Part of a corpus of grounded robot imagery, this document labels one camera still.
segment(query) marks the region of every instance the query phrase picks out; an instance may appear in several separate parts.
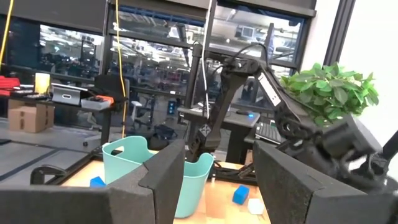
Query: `white sticker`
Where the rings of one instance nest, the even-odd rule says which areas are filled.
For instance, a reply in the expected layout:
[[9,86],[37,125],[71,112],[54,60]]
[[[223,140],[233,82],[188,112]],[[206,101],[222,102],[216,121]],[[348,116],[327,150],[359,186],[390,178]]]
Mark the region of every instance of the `white sticker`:
[[267,77],[261,73],[259,77],[259,82],[262,85],[263,89],[265,90],[265,94],[271,99],[271,102],[274,106],[277,106],[280,103],[280,98],[276,94],[274,88],[269,83]]

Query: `yellow cable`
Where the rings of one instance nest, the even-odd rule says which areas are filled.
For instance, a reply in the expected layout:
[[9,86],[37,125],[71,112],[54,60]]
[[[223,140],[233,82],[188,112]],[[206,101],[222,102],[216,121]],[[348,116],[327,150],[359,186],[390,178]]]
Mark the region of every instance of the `yellow cable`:
[[[123,69],[122,69],[122,52],[120,49],[120,36],[119,36],[119,0],[116,0],[116,40],[118,42],[118,53],[119,53],[119,74],[120,74],[120,82],[122,83],[122,89],[123,89],[123,97],[126,99],[126,88],[124,87],[124,79],[123,79]],[[124,138],[124,132],[126,130],[126,110],[127,110],[127,104],[129,102],[124,102],[123,106],[123,125],[122,125],[122,138]]]
[[6,49],[6,43],[7,43],[7,37],[8,37],[8,30],[10,27],[10,22],[11,22],[11,14],[12,14],[12,8],[14,7],[14,0],[10,0],[10,6],[8,7],[8,14],[7,14],[7,21],[6,21],[6,27],[4,28],[4,33],[2,36],[2,43],[1,43],[1,51],[0,51],[0,71],[1,71],[1,64],[2,64],[2,58],[4,56],[4,51]]

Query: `wooden table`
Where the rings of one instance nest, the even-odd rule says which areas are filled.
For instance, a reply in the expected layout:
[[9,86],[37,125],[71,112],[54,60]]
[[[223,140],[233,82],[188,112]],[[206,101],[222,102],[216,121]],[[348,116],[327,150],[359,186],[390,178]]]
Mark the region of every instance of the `wooden table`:
[[[221,163],[223,167],[238,169],[241,165]],[[82,168],[77,174],[67,180],[63,186],[88,187],[90,180],[100,176],[104,179],[104,165],[99,161],[92,161]],[[251,215],[248,211],[249,198],[259,198],[262,200],[258,187],[248,186],[250,193],[244,205],[237,205],[232,202],[234,191],[239,184],[223,181],[208,182],[199,202],[196,212],[188,218],[176,218],[174,223],[222,223],[222,224],[242,224],[242,223],[271,223],[264,209],[262,215]]]

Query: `white block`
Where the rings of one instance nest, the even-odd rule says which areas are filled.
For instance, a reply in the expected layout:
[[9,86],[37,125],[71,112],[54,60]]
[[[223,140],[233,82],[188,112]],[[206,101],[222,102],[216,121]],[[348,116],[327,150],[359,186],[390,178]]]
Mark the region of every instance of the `white block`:
[[262,215],[264,212],[264,203],[258,198],[250,198],[248,210],[252,215]]

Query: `white wall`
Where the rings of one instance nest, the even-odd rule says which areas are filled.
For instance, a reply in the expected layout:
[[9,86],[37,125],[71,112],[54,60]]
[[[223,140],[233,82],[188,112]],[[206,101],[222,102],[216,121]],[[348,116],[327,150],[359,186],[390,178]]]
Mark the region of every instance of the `white wall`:
[[323,63],[339,3],[340,0],[317,1],[317,6],[315,7],[317,16],[311,23],[304,51],[302,70],[312,68],[314,63]]
[[[379,0],[377,4],[372,1],[356,1],[340,58],[340,64],[346,68],[364,74],[374,72],[374,84],[380,94],[380,103],[366,109],[359,118],[382,146],[398,130],[396,6],[392,0]],[[390,164],[389,175],[398,178],[397,156]]]

